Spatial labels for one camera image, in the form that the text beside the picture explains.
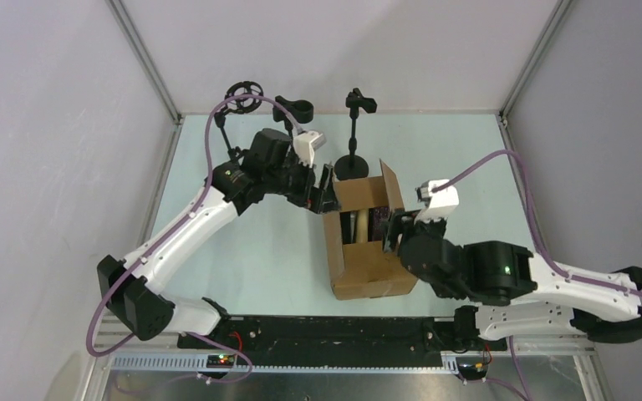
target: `cardboard box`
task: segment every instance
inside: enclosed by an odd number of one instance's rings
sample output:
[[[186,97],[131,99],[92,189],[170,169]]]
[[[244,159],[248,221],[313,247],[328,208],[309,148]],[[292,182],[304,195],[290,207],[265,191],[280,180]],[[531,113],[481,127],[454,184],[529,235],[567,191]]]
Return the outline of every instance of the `cardboard box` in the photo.
[[[340,300],[389,297],[412,291],[417,277],[400,264],[399,257],[384,253],[382,241],[343,244],[340,213],[379,206],[404,208],[397,176],[380,161],[381,177],[334,182],[340,212],[324,215],[326,252],[331,288]]]

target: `round black base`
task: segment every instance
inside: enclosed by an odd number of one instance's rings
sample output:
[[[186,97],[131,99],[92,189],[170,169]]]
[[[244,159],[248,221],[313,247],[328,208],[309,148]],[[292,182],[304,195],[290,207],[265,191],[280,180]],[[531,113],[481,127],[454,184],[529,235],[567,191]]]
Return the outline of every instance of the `round black base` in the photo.
[[[336,178],[339,181],[355,180],[356,178],[365,178],[368,176],[368,163],[362,157],[356,155],[353,167],[350,166],[350,155],[345,155],[336,160],[334,166]]]

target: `white wall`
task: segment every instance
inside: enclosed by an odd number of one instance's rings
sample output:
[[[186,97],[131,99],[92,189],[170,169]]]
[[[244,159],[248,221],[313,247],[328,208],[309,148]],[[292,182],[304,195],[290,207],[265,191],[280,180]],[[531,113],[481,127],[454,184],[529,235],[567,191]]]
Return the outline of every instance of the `white wall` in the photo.
[[[0,400],[74,395],[171,128],[104,1],[0,1]]]
[[[127,1],[184,112],[227,88],[343,111],[355,86],[381,110],[498,110],[557,0]]]
[[[509,124],[554,256],[642,266],[642,2],[576,2]],[[616,399],[642,399],[642,341],[599,352]]]

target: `black stand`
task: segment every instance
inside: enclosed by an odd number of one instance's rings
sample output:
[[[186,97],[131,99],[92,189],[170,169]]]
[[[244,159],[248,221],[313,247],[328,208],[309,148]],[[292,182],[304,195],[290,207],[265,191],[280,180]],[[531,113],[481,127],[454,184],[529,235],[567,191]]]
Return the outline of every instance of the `black stand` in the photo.
[[[263,96],[264,92],[262,87],[258,83],[252,81],[238,82],[230,87],[225,94],[225,99],[231,98],[232,96],[239,94],[257,94]],[[225,140],[225,146],[227,147],[227,155],[230,157],[230,161],[233,163],[238,163],[238,161],[244,156],[242,150],[239,146],[232,148],[230,145],[230,140],[227,138],[227,132],[225,132],[225,119],[228,114],[247,114],[256,110],[262,101],[260,99],[238,99],[231,103],[228,103],[220,109],[213,116],[215,119],[215,125],[220,129],[222,138]]]
[[[375,103],[375,99],[365,98],[363,94],[360,93],[360,89],[354,88],[345,98],[345,107],[350,108],[349,154],[336,160],[334,167],[336,178],[338,178],[338,180],[365,178],[369,172],[368,163],[362,157],[355,154],[355,150],[358,149],[358,140],[355,138],[355,121],[360,115],[360,108],[363,108],[365,113],[373,114],[378,109],[378,104]]]
[[[282,96],[277,96],[274,98],[274,101],[281,104],[300,124],[307,124],[313,120],[313,104],[308,100],[286,100]],[[287,134],[289,134],[289,138],[293,137],[292,122],[289,121],[287,115],[282,110],[277,107],[272,108],[272,119],[275,122],[283,121],[284,129],[287,131]]]

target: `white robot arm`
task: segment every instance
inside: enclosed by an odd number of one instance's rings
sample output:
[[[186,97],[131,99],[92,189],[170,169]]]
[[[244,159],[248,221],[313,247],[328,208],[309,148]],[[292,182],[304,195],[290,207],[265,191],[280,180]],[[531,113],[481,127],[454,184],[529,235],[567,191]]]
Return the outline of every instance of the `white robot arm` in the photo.
[[[447,182],[432,180],[417,188],[425,207],[394,212],[384,246],[408,272],[429,282],[438,297],[469,298],[479,305],[456,311],[467,336],[495,341],[586,333],[605,343],[642,338],[641,300],[629,294],[642,289],[641,268],[599,273],[558,263],[563,274],[557,274],[541,255],[521,246],[500,241],[455,246],[444,234],[447,217],[459,205],[456,188],[436,191]]]
[[[214,169],[204,200],[205,187],[173,221],[123,261],[107,256],[99,263],[103,295],[127,269],[135,268],[107,308],[141,340],[164,329],[207,335],[220,320],[214,302],[168,294],[168,281],[200,245],[266,194],[284,195],[290,203],[314,213],[337,210],[333,166],[325,165],[319,186],[313,186],[314,152],[324,143],[324,135],[317,131],[293,140],[273,129],[258,132],[241,165],[229,161]]]

